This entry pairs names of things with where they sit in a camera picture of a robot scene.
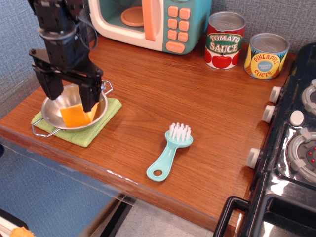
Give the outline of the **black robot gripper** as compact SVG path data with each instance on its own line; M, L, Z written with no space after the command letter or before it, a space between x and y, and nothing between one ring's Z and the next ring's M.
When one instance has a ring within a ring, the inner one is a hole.
M50 100L63 92L62 80L79 85L83 110L90 112L99 102L102 70L89 59L90 48L86 23L73 23L57 32L39 28L45 49L31 49L37 79Z

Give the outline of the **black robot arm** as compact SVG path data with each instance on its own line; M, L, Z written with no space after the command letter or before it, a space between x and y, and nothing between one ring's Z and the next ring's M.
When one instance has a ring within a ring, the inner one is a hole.
M76 84L85 112L99 102L103 71L89 59L87 27L92 24L81 12L81 0L29 1L39 22L39 35L45 49L31 49L33 68L47 97L58 98L64 90L63 81Z

